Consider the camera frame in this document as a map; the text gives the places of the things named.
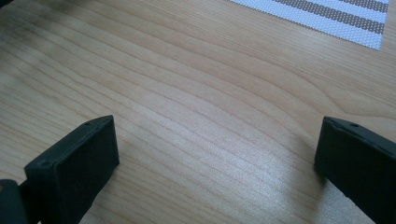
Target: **wood grain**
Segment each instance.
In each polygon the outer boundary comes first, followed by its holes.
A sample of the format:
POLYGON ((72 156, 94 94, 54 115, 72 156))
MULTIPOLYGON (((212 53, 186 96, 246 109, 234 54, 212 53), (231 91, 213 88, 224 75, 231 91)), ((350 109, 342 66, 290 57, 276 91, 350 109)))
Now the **wood grain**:
POLYGON ((0 177, 115 116, 81 223, 372 223, 313 170, 323 116, 396 141, 396 5, 380 51, 225 0, 15 0, 0 10, 0 177))

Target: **gray striped mat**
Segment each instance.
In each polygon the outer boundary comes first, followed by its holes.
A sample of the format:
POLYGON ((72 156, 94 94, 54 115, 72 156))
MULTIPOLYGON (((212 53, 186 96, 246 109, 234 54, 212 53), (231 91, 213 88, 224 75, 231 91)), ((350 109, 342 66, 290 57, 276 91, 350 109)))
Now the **gray striped mat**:
POLYGON ((230 0, 372 49, 381 46, 389 0, 230 0))

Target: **black plastic piece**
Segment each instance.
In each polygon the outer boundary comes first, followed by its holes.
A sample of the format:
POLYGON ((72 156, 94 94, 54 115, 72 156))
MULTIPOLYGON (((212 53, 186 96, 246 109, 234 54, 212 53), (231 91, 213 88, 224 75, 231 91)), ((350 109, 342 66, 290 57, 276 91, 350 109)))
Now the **black plastic piece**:
POLYGON ((18 184, 13 180, 0 180, 0 223, 28 223, 18 184))
POLYGON ((323 119, 316 169, 375 223, 396 223, 396 144, 358 124, 323 119))
POLYGON ((25 166, 27 180, 19 190, 26 219, 79 223, 118 164, 113 117, 80 125, 25 166))
POLYGON ((10 4, 13 0, 0 0, 0 8, 10 4))

